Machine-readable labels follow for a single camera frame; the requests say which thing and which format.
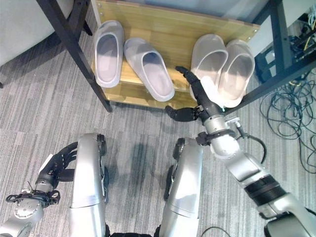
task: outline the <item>black metal frame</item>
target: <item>black metal frame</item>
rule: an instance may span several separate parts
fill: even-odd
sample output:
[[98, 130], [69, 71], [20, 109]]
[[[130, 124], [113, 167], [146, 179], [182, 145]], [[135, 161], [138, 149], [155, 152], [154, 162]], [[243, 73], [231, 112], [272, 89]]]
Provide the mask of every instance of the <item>black metal frame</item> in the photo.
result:
[[261, 25], [268, 16], [271, 16], [273, 46], [276, 58], [273, 63], [276, 65], [276, 75], [246, 94], [237, 107], [227, 109], [225, 112], [226, 115], [248, 105], [316, 67], [316, 51], [305, 56], [298, 62], [292, 62], [282, 0], [270, 0], [254, 19], [253, 23]]
[[107, 100], [102, 88], [96, 83], [91, 66], [78, 44], [82, 29], [89, 35], [92, 35], [92, 32], [85, 21], [90, 0], [75, 0], [74, 8], [68, 21], [63, 15], [56, 0], [37, 0], [37, 2], [50, 21], [61, 42], [65, 45], [82, 74], [87, 79], [94, 93], [97, 95], [105, 109], [108, 112], [111, 112], [112, 108], [110, 102]]

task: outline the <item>shoe rack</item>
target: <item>shoe rack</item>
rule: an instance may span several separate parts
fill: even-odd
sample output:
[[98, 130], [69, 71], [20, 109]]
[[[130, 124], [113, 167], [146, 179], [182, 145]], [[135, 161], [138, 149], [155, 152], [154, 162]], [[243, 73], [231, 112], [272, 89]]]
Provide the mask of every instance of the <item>shoe rack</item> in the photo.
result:
[[170, 105], [176, 109], [195, 107], [189, 85], [174, 68], [190, 68], [191, 54], [196, 40], [202, 35], [217, 34], [227, 43], [233, 39], [248, 41], [259, 29], [259, 25], [225, 19], [177, 9], [141, 5], [124, 1], [92, 0], [95, 16], [101, 23], [107, 20], [119, 21], [125, 33], [125, 40], [141, 37], [148, 41], [163, 57], [175, 89], [174, 97], [159, 102], [146, 88], [123, 59], [120, 83], [113, 88], [102, 88], [110, 101], [164, 108]]

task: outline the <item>white sofa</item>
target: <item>white sofa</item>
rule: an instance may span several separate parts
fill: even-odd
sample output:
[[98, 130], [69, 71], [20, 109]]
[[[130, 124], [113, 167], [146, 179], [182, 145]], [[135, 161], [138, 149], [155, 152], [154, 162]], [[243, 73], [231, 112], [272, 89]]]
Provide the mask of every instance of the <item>white sofa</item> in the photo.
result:
[[[65, 17], [74, 0], [57, 0]], [[0, 0], [0, 66], [54, 32], [36, 0]]]

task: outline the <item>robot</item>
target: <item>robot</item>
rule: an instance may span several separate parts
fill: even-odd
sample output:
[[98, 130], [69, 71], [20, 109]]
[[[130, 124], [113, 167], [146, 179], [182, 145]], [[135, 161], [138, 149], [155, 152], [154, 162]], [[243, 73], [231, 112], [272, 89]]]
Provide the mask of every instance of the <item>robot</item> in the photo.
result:
[[[197, 138], [178, 139], [173, 157], [168, 197], [161, 225], [154, 237], [196, 237], [201, 185], [203, 146], [209, 146], [249, 197], [257, 210], [270, 222], [266, 237], [316, 237], [316, 217], [291, 194], [287, 193], [261, 163], [244, 153], [235, 139], [230, 124], [244, 131], [237, 119], [225, 121], [223, 110], [212, 103], [197, 77], [183, 67], [176, 69], [192, 87], [198, 106], [174, 110], [167, 114], [176, 121], [201, 119], [206, 132]], [[106, 224], [104, 212], [108, 192], [108, 171], [104, 166], [106, 141], [101, 134], [85, 134], [78, 142], [50, 155], [42, 165], [35, 189], [23, 189], [19, 195], [9, 195], [8, 202], [17, 206], [14, 214], [0, 227], [1, 237], [27, 237], [32, 227], [43, 217], [44, 208], [58, 204], [59, 182], [73, 181], [69, 208], [70, 237], [151, 237], [136, 233], [114, 233]], [[67, 169], [76, 160], [75, 169]]]

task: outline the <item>slipper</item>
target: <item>slipper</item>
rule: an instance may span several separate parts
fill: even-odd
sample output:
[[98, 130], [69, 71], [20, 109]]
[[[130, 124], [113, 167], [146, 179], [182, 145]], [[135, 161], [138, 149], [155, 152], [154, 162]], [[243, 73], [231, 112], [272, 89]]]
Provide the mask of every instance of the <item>slipper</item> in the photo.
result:
[[[222, 105], [218, 82], [227, 58], [228, 52], [222, 38], [214, 34], [200, 37], [192, 52], [191, 71], [200, 79], [208, 98], [219, 106]], [[195, 99], [191, 87], [190, 94]]]
[[246, 42], [235, 39], [226, 46], [228, 59], [222, 69], [218, 92], [223, 105], [236, 107], [246, 93], [249, 80], [255, 69], [255, 60]]
[[130, 38], [124, 55], [155, 100], [168, 101], [174, 95], [173, 83], [162, 56], [144, 39]]
[[101, 87], [119, 83], [123, 60], [124, 30], [118, 21], [106, 21], [95, 35], [95, 75]]

